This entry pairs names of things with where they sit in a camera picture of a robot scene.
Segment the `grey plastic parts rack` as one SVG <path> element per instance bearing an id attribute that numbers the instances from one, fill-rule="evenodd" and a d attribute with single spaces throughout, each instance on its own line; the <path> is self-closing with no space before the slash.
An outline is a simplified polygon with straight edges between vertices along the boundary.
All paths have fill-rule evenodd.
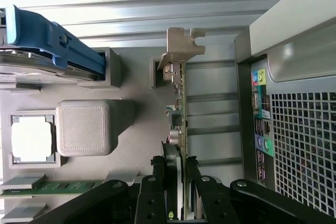
<path id="1" fill-rule="evenodd" d="M 136 175 L 152 172 L 150 161 L 159 155 L 166 140 L 169 122 L 166 106 L 174 102 L 171 85 L 150 88 L 150 63 L 164 53 L 164 48 L 105 48 L 112 68 L 121 73 L 118 87 L 106 84 L 43 84 L 39 90 L 0 92 L 1 133 L 4 180 L 14 176 L 45 175 L 51 180 L 99 180 L 108 175 L 131 181 Z M 10 168 L 11 117 L 53 113 L 63 100 L 121 99 L 133 100 L 135 121 L 120 136 L 117 148 L 107 156 L 64 158 L 58 168 Z"/>

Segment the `green RAM stick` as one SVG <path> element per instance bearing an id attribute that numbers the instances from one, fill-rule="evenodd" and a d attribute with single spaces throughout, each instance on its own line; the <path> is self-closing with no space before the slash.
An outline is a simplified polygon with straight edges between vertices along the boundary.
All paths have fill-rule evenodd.
<path id="1" fill-rule="evenodd" d="M 102 180 L 44 181 L 32 189 L 3 189 L 0 198 L 80 195 L 102 183 Z"/>

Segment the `silver CPU chip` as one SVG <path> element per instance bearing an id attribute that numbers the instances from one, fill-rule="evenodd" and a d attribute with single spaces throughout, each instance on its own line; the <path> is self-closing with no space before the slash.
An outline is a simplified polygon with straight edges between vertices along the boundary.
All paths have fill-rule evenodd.
<path id="1" fill-rule="evenodd" d="M 49 116 L 13 116 L 11 145 L 14 163 L 54 160 L 53 123 Z"/>

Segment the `silver hard disk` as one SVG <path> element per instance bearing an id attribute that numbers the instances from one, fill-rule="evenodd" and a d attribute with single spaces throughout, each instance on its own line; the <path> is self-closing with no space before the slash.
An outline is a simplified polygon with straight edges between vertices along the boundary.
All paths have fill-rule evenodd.
<path id="1" fill-rule="evenodd" d="M 68 65 L 63 69 L 43 55 L 29 51 L 0 49 L 0 83 L 77 83 L 98 81 L 103 75 Z"/>

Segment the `open grey PC case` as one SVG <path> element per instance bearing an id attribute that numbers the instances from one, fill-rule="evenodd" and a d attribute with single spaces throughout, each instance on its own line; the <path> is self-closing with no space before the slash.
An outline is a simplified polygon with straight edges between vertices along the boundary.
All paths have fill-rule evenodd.
<path id="1" fill-rule="evenodd" d="M 245 178 L 336 222 L 336 0 L 280 0 L 235 53 Z"/>

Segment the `blue disk caddy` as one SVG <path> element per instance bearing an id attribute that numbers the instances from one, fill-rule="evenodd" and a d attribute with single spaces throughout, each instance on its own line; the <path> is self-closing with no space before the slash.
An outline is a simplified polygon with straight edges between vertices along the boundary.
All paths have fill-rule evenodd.
<path id="1" fill-rule="evenodd" d="M 38 49 L 51 55 L 54 66 L 66 69 L 68 64 L 104 75 L 106 61 L 75 35 L 41 14 L 15 5 L 5 8 L 6 35 L 10 45 Z"/>

